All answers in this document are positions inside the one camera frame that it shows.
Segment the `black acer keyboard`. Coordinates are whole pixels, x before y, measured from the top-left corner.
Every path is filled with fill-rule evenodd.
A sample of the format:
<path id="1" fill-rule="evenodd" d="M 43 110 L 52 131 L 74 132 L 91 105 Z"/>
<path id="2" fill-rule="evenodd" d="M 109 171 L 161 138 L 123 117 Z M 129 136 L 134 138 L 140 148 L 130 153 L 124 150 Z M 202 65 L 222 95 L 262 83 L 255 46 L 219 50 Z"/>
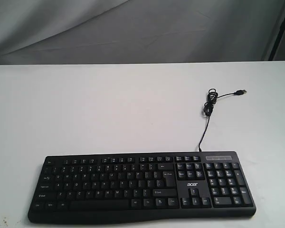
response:
<path id="1" fill-rule="evenodd" d="M 41 224 L 251 217 L 236 152 L 47 156 L 29 207 Z"/>

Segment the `grey backdrop cloth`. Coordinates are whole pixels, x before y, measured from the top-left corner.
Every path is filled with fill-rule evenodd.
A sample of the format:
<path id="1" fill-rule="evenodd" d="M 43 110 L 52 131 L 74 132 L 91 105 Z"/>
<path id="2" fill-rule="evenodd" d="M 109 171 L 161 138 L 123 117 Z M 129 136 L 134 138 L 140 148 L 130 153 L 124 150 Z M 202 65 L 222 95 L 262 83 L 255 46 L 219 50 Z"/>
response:
<path id="1" fill-rule="evenodd" d="M 267 60 L 285 0 L 0 0 L 0 65 Z"/>

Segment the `black tripod stand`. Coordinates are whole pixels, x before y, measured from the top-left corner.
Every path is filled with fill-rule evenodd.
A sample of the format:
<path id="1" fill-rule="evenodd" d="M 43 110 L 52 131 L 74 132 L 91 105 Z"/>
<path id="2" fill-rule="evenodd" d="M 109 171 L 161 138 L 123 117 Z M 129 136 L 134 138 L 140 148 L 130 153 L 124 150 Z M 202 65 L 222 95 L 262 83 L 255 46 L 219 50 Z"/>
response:
<path id="1" fill-rule="evenodd" d="M 285 12 L 283 13 L 283 20 L 279 24 L 279 30 L 277 33 L 277 36 L 275 38 L 274 44 L 272 45 L 272 49 L 270 51 L 270 54 L 268 56 L 268 61 L 273 61 L 276 57 L 276 53 L 278 51 L 278 48 L 281 44 L 283 35 L 285 33 Z"/>

